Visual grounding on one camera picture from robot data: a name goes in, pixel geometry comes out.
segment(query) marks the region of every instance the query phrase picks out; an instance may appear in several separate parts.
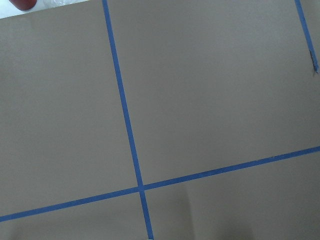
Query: red ball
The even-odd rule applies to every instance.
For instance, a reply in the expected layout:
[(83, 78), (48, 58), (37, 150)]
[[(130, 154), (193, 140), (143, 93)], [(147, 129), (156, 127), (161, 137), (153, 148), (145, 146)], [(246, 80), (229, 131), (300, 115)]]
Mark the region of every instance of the red ball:
[(9, 0), (17, 9), (21, 11), (26, 11), (29, 9), (32, 9), (36, 3), (37, 0)]

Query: blue tape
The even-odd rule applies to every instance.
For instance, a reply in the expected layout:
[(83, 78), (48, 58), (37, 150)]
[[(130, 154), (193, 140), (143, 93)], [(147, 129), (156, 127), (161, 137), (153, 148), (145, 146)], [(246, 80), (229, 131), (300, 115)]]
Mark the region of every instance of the blue tape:
[(272, 157), (268, 157), (268, 158), (263, 158), (260, 160), (240, 163), (237, 165), (226, 166), (226, 167), (218, 168), (215, 170), (204, 171), (204, 172), (195, 173), (195, 174), (191, 174), (191, 175), (187, 175), (187, 176), (181, 176), (181, 177), (172, 178), (169, 180), (150, 183), (150, 184), (144, 185), (144, 190), (161, 188), (161, 187), (172, 185), (172, 184), (178, 184), (178, 183), (191, 181), (191, 180), (195, 180), (195, 179), (201, 179), (201, 178), (205, 178), (205, 177), (209, 177), (209, 176), (213, 176), (213, 175), (223, 174), (223, 173), (232, 172), (232, 171), (236, 171), (236, 170), (240, 170), (240, 169), (246, 169), (246, 168), (250, 168), (250, 167), (254, 167), (254, 166), (258, 166), (258, 165), (262, 165), (262, 164), (268, 164), (268, 163), (272, 163), (272, 162), (276, 162), (276, 161), (280, 161), (280, 160), (285, 160), (285, 159), (290, 159), (290, 158), (294, 158), (294, 157), (298, 157), (298, 156), (302, 156), (302, 155), (312, 154), (312, 153), (316, 153), (316, 152), (320, 152), (320, 146), (316, 146), (316, 147), (312, 147), (312, 148), (308, 148), (308, 149), (304, 149), (304, 150), (299, 150), (299, 151), (294, 151), (294, 152), (290, 152), (290, 153), (286, 153), (286, 154), (282, 154), (282, 155), (272, 156)]
[(312, 40), (311, 40), (311, 36), (310, 36), (309, 30), (308, 30), (308, 25), (307, 25), (307, 21), (306, 21), (306, 18), (305, 18), (304, 10), (302, 8), (300, 0), (294, 0), (294, 1), (295, 1), (296, 9), (297, 9), (298, 14), (299, 14), (299, 18), (300, 18), (300, 22), (301, 22), (302, 29), (303, 29), (303, 32), (304, 32), (304, 36), (305, 36), (305, 39), (306, 39), (306, 42), (307, 42), (307, 45), (308, 45), (308, 48), (309, 48), (309, 52), (310, 52), (310, 56), (311, 56), (311, 60), (312, 60), (312, 64), (313, 64), (313, 68), (314, 68), (314, 71), (318, 74), (319, 73), (318, 60), (317, 60), (316, 52), (315, 52), (314, 45), (313, 45)]
[(59, 203), (51, 206), (36, 208), (33, 210), (22, 211), (22, 212), (9, 214), (9, 215), (0, 216), (0, 222), (5, 222), (13, 219), (20, 219), (20, 218), (24, 218), (32, 215), (44, 214), (44, 213), (48, 213), (48, 212), (52, 212), (60, 209), (71, 208), (71, 207), (75, 207), (83, 204), (89, 204), (89, 203), (93, 203), (93, 202), (97, 202), (105, 199), (111, 199), (111, 198), (116, 198), (123, 195), (133, 194), (137, 192), (139, 192), (139, 188), (132, 187), (132, 188), (109, 192), (109, 193), (105, 193), (97, 196), (90, 196), (90, 197), (86, 197), (78, 200), (68, 201), (68, 202)]
[(118, 84), (118, 88), (119, 88), (119, 93), (120, 93), (124, 122), (125, 122), (125, 126), (126, 126), (126, 131), (128, 134), (129, 145), (130, 145), (130, 149), (131, 149), (131, 155), (132, 155), (132, 160), (133, 160), (136, 181), (137, 181), (139, 193), (140, 193), (140, 200), (141, 200), (141, 206), (142, 206), (143, 215), (144, 215), (146, 231), (148, 234), (148, 238), (153, 239), (154, 234), (153, 234), (152, 225), (151, 225), (151, 221), (150, 221), (148, 204), (147, 204), (146, 194), (145, 194), (145, 190), (144, 190), (144, 184), (143, 184), (143, 180), (142, 180), (142, 176), (141, 176), (141, 170), (140, 170), (140, 166), (139, 166), (139, 160), (138, 160), (138, 154), (137, 154), (136, 145), (135, 145), (134, 134), (133, 134), (132, 127), (131, 127), (128, 105), (127, 105), (124, 85), (123, 85), (123, 81), (122, 81), (120, 65), (119, 65), (119, 60), (118, 60), (118, 54), (117, 54), (117, 49), (116, 49), (116, 43), (115, 43), (114, 33), (113, 33), (113, 29), (112, 29), (111, 18), (110, 18), (107, 0), (102, 0), (102, 5), (103, 5), (103, 9), (104, 9), (105, 23), (106, 23), (110, 47), (111, 47), (115, 76), (116, 76), (116, 80), (117, 80), (117, 84)]

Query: vertical blue line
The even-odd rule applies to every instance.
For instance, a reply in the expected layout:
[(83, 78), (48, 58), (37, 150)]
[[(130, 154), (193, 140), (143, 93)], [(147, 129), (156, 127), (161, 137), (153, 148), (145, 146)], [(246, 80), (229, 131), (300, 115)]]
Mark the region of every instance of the vertical blue line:
[(129, 145), (130, 145), (131, 155), (132, 155), (132, 160), (133, 160), (133, 166), (134, 166), (136, 181), (138, 184), (138, 189), (139, 189), (139, 194), (140, 194), (140, 200), (141, 200), (141, 205), (142, 205), (142, 210), (143, 210), (143, 215), (144, 215), (145, 226), (146, 226), (148, 238), (154, 239), (149, 210), (148, 210), (148, 204), (147, 204), (147, 199), (146, 199), (146, 194), (145, 194), (145, 190), (144, 190), (144, 184), (143, 184), (140, 166), (139, 166), (138, 154), (137, 154), (135, 140), (134, 140), (134, 134), (133, 134), (131, 122), (130, 122), (130, 116), (129, 116), (128, 106), (127, 106), (125, 89), (124, 89), (124, 85), (123, 85), (123, 81), (122, 81), (120, 65), (119, 65), (117, 49), (116, 49), (116, 43), (115, 43), (114, 33), (112, 30), (111, 18), (110, 18), (107, 0), (102, 0), (102, 5), (103, 5), (103, 9), (104, 9), (105, 23), (106, 23), (108, 37), (109, 37), (109, 41), (110, 41), (115, 76), (116, 76), (118, 89), (119, 89), (119, 93), (120, 93), (120, 99), (121, 99), (125, 127), (126, 127), (126, 131), (128, 134)]
[(304, 10), (302, 8), (300, 0), (294, 0), (294, 1), (295, 1), (296, 9), (297, 9), (298, 14), (299, 14), (299, 18), (300, 18), (300, 22), (301, 22), (302, 29), (303, 29), (303, 32), (304, 32), (304, 36), (305, 36), (306, 42), (308, 44), (308, 48), (309, 48), (309, 52), (310, 52), (310, 56), (311, 56), (311, 60), (312, 60), (312, 64), (313, 64), (313, 68), (314, 68), (314, 71), (318, 74), (319, 73), (318, 60), (317, 60), (316, 52), (315, 52), (315, 49), (314, 49), (314, 45), (312, 44), (311, 36), (310, 36), (310, 33), (309, 33), (307, 21), (306, 21), (305, 14), (304, 14)]

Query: gray floor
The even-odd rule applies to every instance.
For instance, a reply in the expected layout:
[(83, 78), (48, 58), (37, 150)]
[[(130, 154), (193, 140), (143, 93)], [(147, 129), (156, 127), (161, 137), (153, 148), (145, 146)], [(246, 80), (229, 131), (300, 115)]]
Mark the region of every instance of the gray floor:
[[(317, 1), (301, 1), (320, 57)], [(109, 0), (145, 184), (320, 145), (293, 0)], [(0, 216), (137, 185), (102, 4), (0, 19)], [(320, 236), (320, 153), (146, 191), (156, 240)], [(146, 240), (139, 194), (0, 239)]]

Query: red object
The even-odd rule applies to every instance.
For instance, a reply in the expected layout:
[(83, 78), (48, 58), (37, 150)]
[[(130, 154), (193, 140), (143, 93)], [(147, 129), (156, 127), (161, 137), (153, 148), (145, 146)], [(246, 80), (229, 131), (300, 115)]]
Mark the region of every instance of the red object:
[(26, 11), (29, 9), (32, 9), (36, 3), (37, 0), (9, 0), (17, 9), (21, 11)]

